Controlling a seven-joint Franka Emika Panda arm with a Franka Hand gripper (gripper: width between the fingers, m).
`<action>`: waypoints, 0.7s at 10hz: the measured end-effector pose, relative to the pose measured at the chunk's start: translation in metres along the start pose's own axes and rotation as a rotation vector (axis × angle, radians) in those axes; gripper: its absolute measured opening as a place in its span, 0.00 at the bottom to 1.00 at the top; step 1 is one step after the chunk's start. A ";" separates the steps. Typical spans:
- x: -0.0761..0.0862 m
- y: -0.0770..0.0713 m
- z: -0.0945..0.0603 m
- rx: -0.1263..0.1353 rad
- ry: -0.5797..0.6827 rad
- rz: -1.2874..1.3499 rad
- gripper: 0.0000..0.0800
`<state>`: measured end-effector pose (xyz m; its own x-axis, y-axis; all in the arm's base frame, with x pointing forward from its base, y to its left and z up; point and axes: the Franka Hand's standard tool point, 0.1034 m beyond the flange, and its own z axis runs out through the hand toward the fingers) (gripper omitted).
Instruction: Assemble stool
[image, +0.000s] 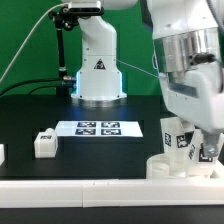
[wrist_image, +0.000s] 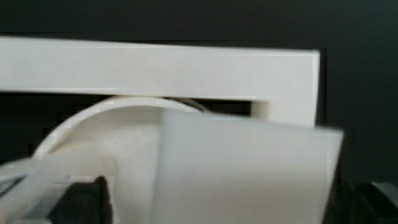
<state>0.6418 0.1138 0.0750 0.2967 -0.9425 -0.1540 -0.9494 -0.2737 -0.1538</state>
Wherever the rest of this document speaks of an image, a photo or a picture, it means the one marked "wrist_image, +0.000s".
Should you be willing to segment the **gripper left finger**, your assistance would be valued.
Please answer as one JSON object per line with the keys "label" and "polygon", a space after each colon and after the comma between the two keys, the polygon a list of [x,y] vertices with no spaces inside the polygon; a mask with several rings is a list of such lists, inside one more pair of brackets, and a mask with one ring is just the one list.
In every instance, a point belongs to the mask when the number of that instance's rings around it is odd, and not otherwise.
{"label": "gripper left finger", "polygon": [[107,180],[75,183],[52,210],[53,224],[112,224]]}

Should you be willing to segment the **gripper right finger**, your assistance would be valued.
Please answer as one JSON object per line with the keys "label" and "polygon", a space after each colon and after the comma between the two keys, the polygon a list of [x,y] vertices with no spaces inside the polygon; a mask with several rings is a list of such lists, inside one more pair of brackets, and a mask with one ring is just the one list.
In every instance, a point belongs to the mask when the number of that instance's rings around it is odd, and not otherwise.
{"label": "gripper right finger", "polygon": [[331,204],[331,224],[398,224],[395,183],[341,183]]}

